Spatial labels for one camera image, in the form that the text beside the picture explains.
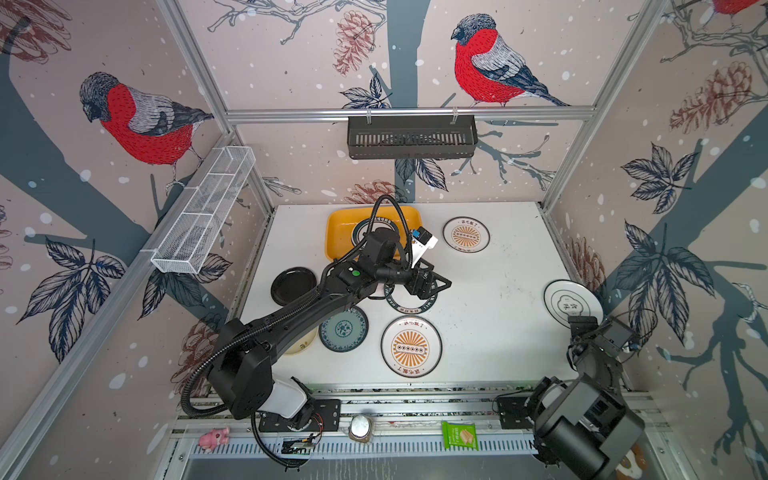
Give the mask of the white plate emblem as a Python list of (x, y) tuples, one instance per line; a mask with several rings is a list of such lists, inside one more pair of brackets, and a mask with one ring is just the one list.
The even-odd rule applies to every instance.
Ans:
[(584, 285), (571, 280), (554, 280), (546, 285), (543, 301), (548, 313), (568, 328), (573, 316), (594, 317), (598, 323), (604, 319), (604, 310), (598, 297)]

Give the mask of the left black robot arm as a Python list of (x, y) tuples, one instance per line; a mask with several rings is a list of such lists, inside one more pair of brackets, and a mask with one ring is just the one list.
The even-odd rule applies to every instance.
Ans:
[(450, 280), (423, 258), (437, 242), (423, 227), (404, 240), (378, 228), (328, 264), (318, 285), (297, 300), (249, 323), (227, 323), (212, 354), (182, 388), (183, 412), (190, 418), (229, 412), (236, 420), (269, 413), (295, 429), (305, 427), (316, 416), (311, 391), (296, 378), (275, 376), (273, 365), (309, 331), (371, 297), (381, 285), (402, 285), (423, 300), (448, 289)]

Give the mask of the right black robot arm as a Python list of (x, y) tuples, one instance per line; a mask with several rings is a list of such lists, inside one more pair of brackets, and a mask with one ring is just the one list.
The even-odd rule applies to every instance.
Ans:
[(545, 377), (528, 399), (535, 458), (580, 479), (614, 479), (645, 429), (621, 392), (619, 354), (637, 334), (619, 320), (593, 316), (570, 316), (568, 324), (566, 359), (577, 377)]

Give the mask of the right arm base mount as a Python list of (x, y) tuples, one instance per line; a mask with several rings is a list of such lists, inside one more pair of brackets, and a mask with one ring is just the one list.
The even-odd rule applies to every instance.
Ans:
[(503, 430), (532, 430), (534, 421), (531, 417), (529, 396), (502, 395), (494, 399), (494, 411), (499, 416)]

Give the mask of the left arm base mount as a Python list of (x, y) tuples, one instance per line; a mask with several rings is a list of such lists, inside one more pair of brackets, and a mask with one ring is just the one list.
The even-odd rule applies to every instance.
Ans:
[(292, 418), (261, 413), (258, 428), (261, 433), (337, 432), (340, 416), (339, 399), (310, 400)]

